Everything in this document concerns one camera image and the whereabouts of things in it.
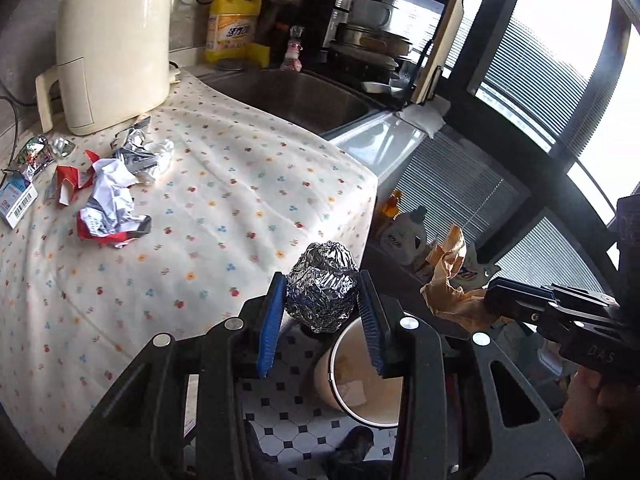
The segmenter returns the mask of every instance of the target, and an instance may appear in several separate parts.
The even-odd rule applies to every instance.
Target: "wall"
[[[20,100],[35,101],[35,79],[56,62],[56,19],[60,0],[15,0],[0,2],[13,9],[0,32],[0,79]],[[174,0],[170,49],[202,45],[206,38],[207,6],[195,0]],[[37,119],[36,108],[18,108],[25,123]],[[0,132],[14,123],[6,102],[0,102]]]

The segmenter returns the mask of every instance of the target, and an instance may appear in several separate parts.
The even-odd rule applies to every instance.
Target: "yellow bottle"
[[[209,29],[205,60],[247,57],[254,40],[262,0],[213,0],[209,7]]]

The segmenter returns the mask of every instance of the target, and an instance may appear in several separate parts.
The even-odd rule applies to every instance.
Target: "metal screw head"
[[[171,342],[171,336],[168,334],[158,334],[154,338],[154,346],[167,346]]]
[[[244,326],[244,321],[239,317],[230,317],[225,321],[225,328],[227,330],[240,330]]]
[[[484,332],[476,332],[471,336],[471,340],[478,346],[487,346],[491,342],[491,338]]]
[[[407,330],[415,330],[416,328],[418,328],[419,325],[420,323],[418,323],[418,320],[415,319],[415,317],[404,316],[400,320],[400,326]]]
[[[610,305],[618,304],[618,302],[615,300],[615,298],[612,298],[611,296],[608,296],[607,294],[601,294],[600,297],[602,298],[602,301],[604,301],[605,303],[608,303]]]

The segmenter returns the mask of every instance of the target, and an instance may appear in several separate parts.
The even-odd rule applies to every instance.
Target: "white bucket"
[[[398,426],[402,378],[383,379],[371,365],[360,318],[351,322],[314,371],[316,391],[329,406],[366,426]]]

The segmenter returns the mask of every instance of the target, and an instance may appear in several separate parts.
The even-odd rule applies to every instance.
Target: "crumpled red and white wrapper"
[[[94,190],[78,212],[78,236],[120,248],[151,231],[151,216],[133,214],[129,186],[138,182],[121,160],[94,162]]]
[[[91,150],[84,150],[84,154],[92,163],[100,159],[100,155]],[[69,205],[74,199],[76,191],[89,187],[94,182],[94,175],[93,167],[86,171],[80,171],[73,166],[58,165],[45,198],[57,198],[62,205]]]

